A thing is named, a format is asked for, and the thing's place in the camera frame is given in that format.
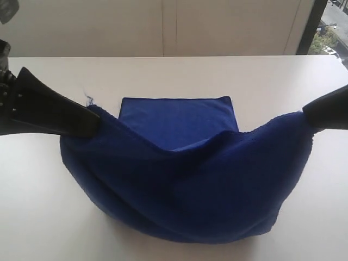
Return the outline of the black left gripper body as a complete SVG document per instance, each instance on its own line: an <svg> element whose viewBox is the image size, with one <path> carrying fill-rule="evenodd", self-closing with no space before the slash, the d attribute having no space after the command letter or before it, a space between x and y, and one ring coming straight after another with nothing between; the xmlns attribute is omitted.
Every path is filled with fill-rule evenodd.
<svg viewBox="0 0 348 261"><path fill-rule="evenodd" d="M10 119L11 93L16 77L9 70L10 45L1 40L1 135L18 134L18 127Z"/></svg>

